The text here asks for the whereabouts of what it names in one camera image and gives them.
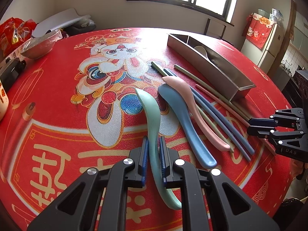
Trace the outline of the right hand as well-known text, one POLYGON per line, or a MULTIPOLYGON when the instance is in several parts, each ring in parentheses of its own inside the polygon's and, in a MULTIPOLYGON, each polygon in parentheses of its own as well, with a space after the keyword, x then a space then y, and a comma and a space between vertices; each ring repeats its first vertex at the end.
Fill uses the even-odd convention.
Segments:
POLYGON ((302 174, 304 168, 305 168, 305 165, 303 162, 297 161, 294 159, 290 160, 290 171, 291 171, 291 176, 293 178, 302 174))

